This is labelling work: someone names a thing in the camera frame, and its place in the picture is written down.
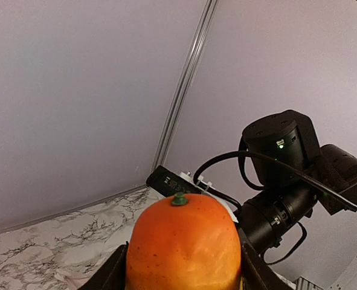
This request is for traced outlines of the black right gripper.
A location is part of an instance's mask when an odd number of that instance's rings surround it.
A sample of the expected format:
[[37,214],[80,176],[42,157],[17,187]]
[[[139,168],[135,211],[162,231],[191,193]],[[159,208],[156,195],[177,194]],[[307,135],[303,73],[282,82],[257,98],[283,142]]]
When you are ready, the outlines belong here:
[[289,231],[314,207],[311,193],[273,195],[259,193],[237,210],[239,226],[256,251],[265,251],[280,243]]

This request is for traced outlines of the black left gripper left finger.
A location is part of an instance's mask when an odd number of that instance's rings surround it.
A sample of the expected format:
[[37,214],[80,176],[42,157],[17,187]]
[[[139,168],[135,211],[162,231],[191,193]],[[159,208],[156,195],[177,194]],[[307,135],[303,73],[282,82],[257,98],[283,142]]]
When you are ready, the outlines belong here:
[[128,246],[120,245],[79,290],[125,290]]

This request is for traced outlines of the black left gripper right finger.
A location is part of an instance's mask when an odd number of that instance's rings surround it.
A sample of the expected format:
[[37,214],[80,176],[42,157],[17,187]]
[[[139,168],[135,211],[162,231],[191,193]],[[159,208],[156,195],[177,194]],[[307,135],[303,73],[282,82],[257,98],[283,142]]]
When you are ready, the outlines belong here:
[[243,289],[290,290],[246,242],[242,244],[241,255]]

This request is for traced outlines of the green orange toy mango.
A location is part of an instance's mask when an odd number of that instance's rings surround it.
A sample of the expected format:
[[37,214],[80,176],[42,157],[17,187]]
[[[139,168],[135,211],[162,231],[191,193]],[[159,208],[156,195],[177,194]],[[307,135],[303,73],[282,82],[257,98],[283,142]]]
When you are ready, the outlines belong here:
[[227,209],[206,195],[176,194],[137,219],[126,289],[241,289],[241,245]]

